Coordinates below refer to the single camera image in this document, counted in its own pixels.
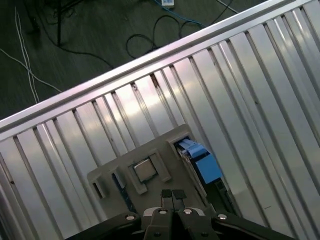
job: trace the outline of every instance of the metal surface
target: metal surface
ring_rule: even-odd
[[[269,0],[0,121],[9,232],[100,223],[87,174],[186,123],[244,218],[320,239],[319,12]]]
[[[184,212],[185,214],[191,214],[191,213],[192,213],[192,210],[191,210],[191,209],[185,209],[185,210],[183,210],[183,212]]]
[[[218,215],[218,218],[221,219],[221,220],[226,220],[226,219],[227,219],[227,216],[224,215],[224,214],[219,214],[219,215]]]

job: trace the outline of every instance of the blue connector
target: blue connector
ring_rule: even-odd
[[[222,173],[216,158],[204,146],[189,139],[183,139],[178,145],[184,149],[182,154],[195,163],[205,184],[221,178]]]

